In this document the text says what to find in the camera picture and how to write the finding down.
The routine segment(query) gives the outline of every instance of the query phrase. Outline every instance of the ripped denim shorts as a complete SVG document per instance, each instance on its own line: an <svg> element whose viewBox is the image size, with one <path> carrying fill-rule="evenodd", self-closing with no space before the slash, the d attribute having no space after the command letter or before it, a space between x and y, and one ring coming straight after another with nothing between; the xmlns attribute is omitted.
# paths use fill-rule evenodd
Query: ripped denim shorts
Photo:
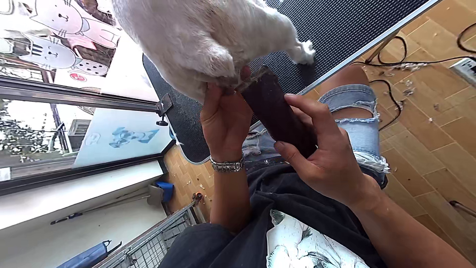
<svg viewBox="0 0 476 268"><path fill-rule="evenodd" d="M379 114L373 90L362 84L339 86L325 93L319 101L327 104L331 112L358 107L373 114L372 118L344 118L337 119L336 123L349 134L354 155L362 172L372 176L380 187L384 188L387 185L385 174L389 172L389 168L385 158L380 156ZM282 163L279 154L274 150L274 142L262 125L250 132L242 148L245 167L248 169L248 166L255 166L258 163L259 166Z"/></svg>

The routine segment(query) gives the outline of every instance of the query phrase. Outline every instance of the red sign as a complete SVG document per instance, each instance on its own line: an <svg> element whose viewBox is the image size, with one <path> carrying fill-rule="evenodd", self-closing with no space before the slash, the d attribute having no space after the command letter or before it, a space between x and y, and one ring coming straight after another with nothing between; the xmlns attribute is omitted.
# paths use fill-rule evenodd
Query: red sign
<svg viewBox="0 0 476 268"><path fill-rule="evenodd" d="M79 82L86 82L87 80L86 77L79 75L77 73L72 73L69 76L74 80L78 80Z"/></svg>

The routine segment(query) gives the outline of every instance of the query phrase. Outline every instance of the grooming table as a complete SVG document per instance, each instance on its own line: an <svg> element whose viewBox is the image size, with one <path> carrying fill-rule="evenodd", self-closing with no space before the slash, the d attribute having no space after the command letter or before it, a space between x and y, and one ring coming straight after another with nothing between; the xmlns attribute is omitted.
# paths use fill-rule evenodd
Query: grooming table
<svg viewBox="0 0 476 268"><path fill-rule="evenodd" d="M440 0L266 0L287 15L300 41L312 40L316 50L312 66L295 65L284 52L275 52L250 63L252 72L262 64L279 77L285 93L305 94ZM172 131L185 158L193 164L208 160L210 152L200 124L201 105L175 91L150 60L144 67L159 96L169 93L173 107L167 112Z"/></svg>

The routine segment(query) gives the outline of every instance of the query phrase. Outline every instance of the wire crate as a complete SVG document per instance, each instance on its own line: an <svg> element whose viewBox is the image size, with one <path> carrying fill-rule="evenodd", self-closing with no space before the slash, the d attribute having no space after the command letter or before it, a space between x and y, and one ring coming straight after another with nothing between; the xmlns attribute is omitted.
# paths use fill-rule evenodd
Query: wire crate
<svg viewBox="0 0 476 268"><path fill-rule="evenodd" d="M175 238L185 228L204 222L194 201L164 219L155 228L142 234L130 245L122 247L94 268L156 268Z"/></svg>

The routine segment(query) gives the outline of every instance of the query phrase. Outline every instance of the window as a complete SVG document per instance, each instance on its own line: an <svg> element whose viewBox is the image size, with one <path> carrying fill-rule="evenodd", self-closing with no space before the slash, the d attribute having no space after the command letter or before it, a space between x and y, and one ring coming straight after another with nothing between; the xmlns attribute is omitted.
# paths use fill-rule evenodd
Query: window
<svg viewBox="0 0 476 268"><path fill-rule="evenodd" d="M110 0L2 0L0 75L158 102L110 10Z"/></svg>
<svg viewBox="0 0 476 268"><path fill-rule="evenodd" d="M0 99L1 180L159 154L172 139L158 120L150 112Z"/></svg>
<svg viewBox="0 0 476 268"><path fill-rule="evenodd" d="M157 160L142 50L110 0L0 1L0 195Z"/></svg>

